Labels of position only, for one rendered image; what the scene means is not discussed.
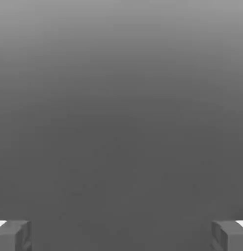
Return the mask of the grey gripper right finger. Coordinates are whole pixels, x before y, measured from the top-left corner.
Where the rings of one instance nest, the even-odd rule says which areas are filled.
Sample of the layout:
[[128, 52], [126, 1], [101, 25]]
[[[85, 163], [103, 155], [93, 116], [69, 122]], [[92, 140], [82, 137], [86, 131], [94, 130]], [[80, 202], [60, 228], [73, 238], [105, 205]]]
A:
[[243, 251], [243, 220], [212, 221], [212, 251]]

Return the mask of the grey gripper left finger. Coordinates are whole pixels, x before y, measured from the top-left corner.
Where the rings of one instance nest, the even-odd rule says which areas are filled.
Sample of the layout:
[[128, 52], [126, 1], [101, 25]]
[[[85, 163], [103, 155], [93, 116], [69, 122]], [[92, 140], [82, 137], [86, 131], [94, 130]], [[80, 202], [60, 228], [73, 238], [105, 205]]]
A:
[[0, 251], [32, 251], [29, 220], [0, 220]]

